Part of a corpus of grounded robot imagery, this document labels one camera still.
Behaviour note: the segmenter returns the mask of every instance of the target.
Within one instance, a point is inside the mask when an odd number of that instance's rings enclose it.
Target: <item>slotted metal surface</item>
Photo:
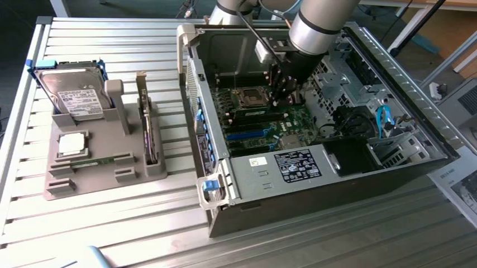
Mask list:
[[[114,267],[474,267],[475,230],[427,178],[384,196],[208,238],[175,70],[180,23],[56,18],[42,26],[37,57],[100,55],[109,78],[124,81],[124,102],[136,101],[134,72],[146,71],[169,176],[45,201],[50,104],[29,81],[20,84],[25,112],[3,178],[0,267],[56,267],[52,259],[84,245],[100,247]]]

